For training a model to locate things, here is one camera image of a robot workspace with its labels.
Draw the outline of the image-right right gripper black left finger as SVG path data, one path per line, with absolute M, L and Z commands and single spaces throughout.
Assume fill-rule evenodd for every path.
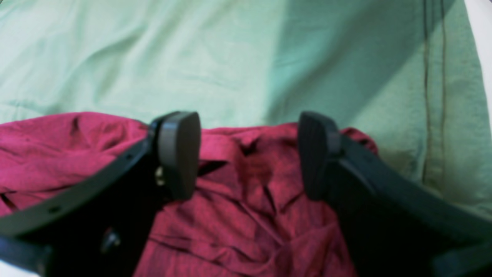
M 131 277 L 156 213 L 192 197 L 200 143 L 197 112 L 154 119 L 95 175 L 2 217 L 1 263 L 35 277 Z

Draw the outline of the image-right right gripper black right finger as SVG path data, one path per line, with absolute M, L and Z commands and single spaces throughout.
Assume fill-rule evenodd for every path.
M 446 203 L 302 112 L 298 151 L 306 196 L 337 214 L 360 277 L 490 277 L 491 222 Z

